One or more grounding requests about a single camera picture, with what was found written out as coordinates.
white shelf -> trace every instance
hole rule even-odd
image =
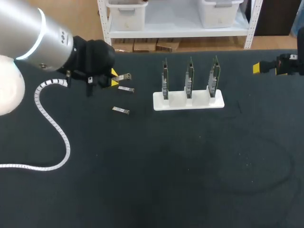
[[[143,31],[117,31],[111,26],[108,35],[110,38],[228,37],[247,36],[248,29],[248,21],[240,9],[232,27],[210,29],[202,26],[196,0],[150,0]]]

cardboard box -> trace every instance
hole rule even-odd
[[[156,50],[156,38],[137,38],[134,43],[134,51],[149,52]]]
[[[158,40],[156,50],[158,51],[177,51],[181,42],[181,38],[161,38]]]
[[[133,52],[134,39],[115,39],[112,47],[117,52]]]

black tabletop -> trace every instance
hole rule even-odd
[[[66,132],[71,157],[56,171],[0,170],[3,228],[299,228],[304,225],[304,78],[252,75],[260,60],[292,51],[117,55],[132,81],[97,90],[48,87],[41,102]],[[156,112],[167,58],[169,89],[205,89],[217,55],[225,108]],[[37,110],[36,87],[58,73],[18,64],[21,105],[0,117],[0,163],[49,166],[62,139]],[[129,116],[112,111],[129,109]]]

screw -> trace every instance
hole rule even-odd
[[[44,63],[40,63],[39,66],[40,66],[41,69],[46,69],[47,68],[47,65],[44,64]]]

white cable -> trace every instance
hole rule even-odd
[[[19,169],[27,169],[27,170],[35,170],[35,171],[52,171],[59,169],[62,167],[70,157],[71,153],[71,147],[70,147],[70,142],[68,141],[68,138],[66,134],[63,132],[61,127],[53,120],[53,118],[46,112],[46,110],[42,107],[41,102],[40,102],[40,93],[41,91],[47,87],[48,85],[52,84],[59,84],[61,86],[67,87],[67,81],[63,79],[52,79],[48,80],[46,82],[41,83],[38,88],[35,91],[34,99],[35,99],[35,104],[38,108],[38,110],[43,114],[43,116],[55,127],[55,129],[59,132],[61,135],[65,145],[66,145],[66,155],[64,159],[61,161],[61,163],[50,166],[50,167],[37,167],[37,166],[31,166],[31,165],[23,165],[23,164],[0,164],[0,168],[19,168]]]

